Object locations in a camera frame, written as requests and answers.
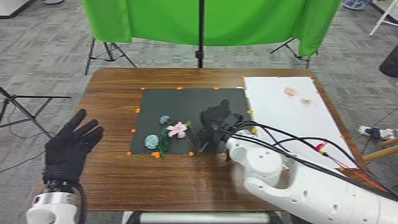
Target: wooden table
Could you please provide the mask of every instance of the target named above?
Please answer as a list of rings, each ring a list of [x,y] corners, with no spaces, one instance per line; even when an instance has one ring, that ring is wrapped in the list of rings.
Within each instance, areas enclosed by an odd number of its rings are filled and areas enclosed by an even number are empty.
[[[127,156],[140,88],[234,88],[241,76],[312,77],[289,69],[100,69],[93,73],[77,108],[104,127],[104,138],[88,155],[81,184],[88,210],[116,211],[262,211],[276,208],[241,186],[241,168],[221,155]],[[330,99],[314,84],[358,164],[362,157]]]

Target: white paper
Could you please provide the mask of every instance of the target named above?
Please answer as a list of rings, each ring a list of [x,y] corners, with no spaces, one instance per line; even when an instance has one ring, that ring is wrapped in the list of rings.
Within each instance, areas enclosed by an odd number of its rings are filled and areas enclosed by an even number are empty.
[[[244,87],[253,121],[283,130],[298,137],[321,137],[328,139],[351,156],[310,78],[246,77]],[[294,96],[283,94],[285,87],[294,89]],[[299,99],[308,99],[310,103],[303,104]],[[289,138],[276,132],[271,132],[271,134],[276,140]],[[266,142],[273,143],[262,131],[259,131],[257,136]],[[321,141],[315,140],[308,142],[312,145],[321,143]],[[282,143],[282,146],[314,163],[331,168],[339,167],[331,160],[323,157],[298,141]],[[351,161],[330,144],[324,145],[323,150],[347,167],[355,167]]]

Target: green backdrop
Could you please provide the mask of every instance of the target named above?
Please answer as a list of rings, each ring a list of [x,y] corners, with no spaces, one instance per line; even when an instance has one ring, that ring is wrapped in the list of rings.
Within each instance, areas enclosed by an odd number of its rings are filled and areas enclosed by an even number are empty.
[[[198,0],[81,0],[92,35],[104,42],[143,38],[196,45]],[[340,0],[205,0],[204,45],[299,40],[310,56]]]

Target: gray carpet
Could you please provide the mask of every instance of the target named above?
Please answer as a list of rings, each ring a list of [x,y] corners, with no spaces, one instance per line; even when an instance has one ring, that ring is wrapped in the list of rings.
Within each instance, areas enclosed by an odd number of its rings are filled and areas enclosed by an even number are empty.
[[[337,112],[351,136],[358,125],[371,126],[385,114],[398,108],[398,82],[378,72],[378,65],[398,43],[398,29],[381,25],[372,37],[367,32],[379,14],[371,8],[363,12],[339,9],[328,35],[312,57],[310,69],[324,85]],[[54,100],[38,118],[49,131],[56,131],[65,122],[83,95],[90,76],[83,76],[84,58],[90,43],[90,29],[77,0],[67,0],[58,6],[40,5],[35,1],[20,15],[0,20],[0,83],[17,94],[67,95],[70,100]],[[285,49],[267,54],[276,44],[243,47],[205,48],[205,67],[303,68]],[[134,40],[122,49],[138,67],[195,67],[195,47],[148,40]],[[127,67],[120,59],[113,64],[93,61],[93,71],[102,66]],[[22,104],[36,108],[38,100]],[[10,120],[19,113],[6,116]],[[398,112],[376,124],[379,128],[398,128]],[[36,133],[31,124],[12,127],[20,136]],[[40,135],[26,140],[0,130],[0,169],[6,168],[40,151],[45,142]],[[365,138],[355,139],[362,148]],[[369,142],[363,153],[376,150]],[[398,185],[398,155],[372,161],[371,171],[388,187]],[[24,211],[29,206],[29,190],[40,178],[42,157],[0,174],[0,217],[1,223],[24,223]],[[108,221],[113,213],[90,214],[88,223]]]

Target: black mat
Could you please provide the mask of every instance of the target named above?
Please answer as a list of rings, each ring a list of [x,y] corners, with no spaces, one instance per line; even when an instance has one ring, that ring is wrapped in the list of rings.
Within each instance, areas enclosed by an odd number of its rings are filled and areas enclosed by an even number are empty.
[[[182,89],[180,91],[173,89],[148,89],[141,93],[141,104],[140,104],[140,114],[134,122],[134,135],[131,142],[131,153],[148,154],[148,150],[143,146],[143,139],[147,135],[154,134],[159,136],[159,132],[166,125],[159,125],[159,117],[163,115],[170,116],[172,121],[191,122],[193,131],[198,133],[202,129],[198,114],[200,111],[219,104],[219,101],[228,100],[228,107],[232,113],[243,115],[244,120],[248,120],[248,106],[244,91],[241,89]],[[184,139],[172,137],[170,139],[170,149],[164,154],[186,154],[195,151],[191,145]],[[221,151],[214,145],[207,145],[204,153],[216,153]]]

